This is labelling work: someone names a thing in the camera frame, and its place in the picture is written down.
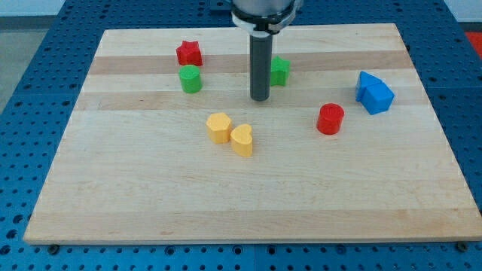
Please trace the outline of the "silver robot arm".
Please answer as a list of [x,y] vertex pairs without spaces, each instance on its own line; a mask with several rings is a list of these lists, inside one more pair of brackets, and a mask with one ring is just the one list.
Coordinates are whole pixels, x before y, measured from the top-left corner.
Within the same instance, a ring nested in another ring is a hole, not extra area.
[[249,34],[249,95],[257,102],[270,97],[273,36],[289,26],[303,0],[232,0],[233,23]]

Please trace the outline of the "dark grey cylindrical pointer rod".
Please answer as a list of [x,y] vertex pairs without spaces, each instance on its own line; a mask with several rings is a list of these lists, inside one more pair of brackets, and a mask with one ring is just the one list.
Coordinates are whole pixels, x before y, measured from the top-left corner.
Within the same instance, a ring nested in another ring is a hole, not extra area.
[[263,102],[270,97],[270,74],[273,37],[250,37],[250,97]]

